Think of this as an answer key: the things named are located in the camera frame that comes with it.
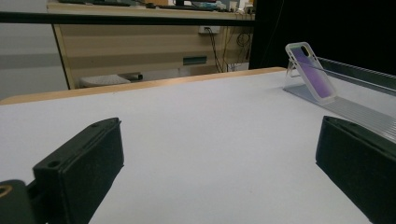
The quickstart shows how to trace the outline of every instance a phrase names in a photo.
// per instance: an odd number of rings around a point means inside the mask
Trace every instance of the phone case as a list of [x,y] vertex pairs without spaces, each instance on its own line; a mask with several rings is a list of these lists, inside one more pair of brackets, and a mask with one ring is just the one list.
[[323,67],[309,44],[290,43],[285,49],[312,96],[322,104],[333,101],[336,96],[335,88],[327,74],[320,70]]

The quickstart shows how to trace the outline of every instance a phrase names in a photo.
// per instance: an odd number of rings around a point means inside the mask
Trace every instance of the black curtain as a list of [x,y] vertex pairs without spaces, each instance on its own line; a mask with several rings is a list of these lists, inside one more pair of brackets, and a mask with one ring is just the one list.
[[285,46],[306,41],[319,57],[396,75],[394,11],[394,1],[259,0],[249,68],[287,67]]

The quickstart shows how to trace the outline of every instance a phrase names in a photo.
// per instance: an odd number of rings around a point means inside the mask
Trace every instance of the table edge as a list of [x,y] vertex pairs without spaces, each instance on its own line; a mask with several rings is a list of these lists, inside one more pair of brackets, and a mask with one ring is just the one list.
[[226,78],[226,77],[253,76],[253,75],[268,74],[268,73],[280,72],[280,71],[286,71],[286,69],[283,67],[270,67],[270,68],[260,68],[260,69],[229,72],[229,73],[218,73],[218,74],[210,74],[210,75],[191,76],[191,77],[175,77],[175,78],[168,78],[168,79],[161,79],[154,81],[141,81],[135,83],[121,84],[121,85],[94,87],[94,88],[77,89],[70,91],[40,92],[33,94],[11,96],[1,100],[0,105],[15,105],[21,103],[55,100],[55,99],[63,99],[69,97],[77,97],[77,96],[93,95],[93,94],[101,94],[101,93],[109,93],[109,92],[117,92],[117,91],[131,91],[131,90],[139,90],[145,88],[176,85],[176,84],[194,82],[194,81],[205,81],[210,79],[218,79],[218,78]]

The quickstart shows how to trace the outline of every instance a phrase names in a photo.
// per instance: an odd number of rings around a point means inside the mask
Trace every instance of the power outlet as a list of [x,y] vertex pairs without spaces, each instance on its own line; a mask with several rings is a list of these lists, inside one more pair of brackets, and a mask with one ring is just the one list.
[[209,34],[209,31],[206,30],[205,28],[210,28],[212,30],[213,34],[219,34],[220,33],[220,27],[219,26],[200,26],[198,34]]

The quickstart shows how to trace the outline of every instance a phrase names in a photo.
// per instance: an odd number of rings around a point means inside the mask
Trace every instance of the phone stand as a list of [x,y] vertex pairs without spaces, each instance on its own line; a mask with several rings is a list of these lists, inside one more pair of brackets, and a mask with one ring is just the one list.
[[396,77],[357,66],[319,58],[336,90],[329,103],[318,102],[290,60],[284,90],[319,105],[396,143]]

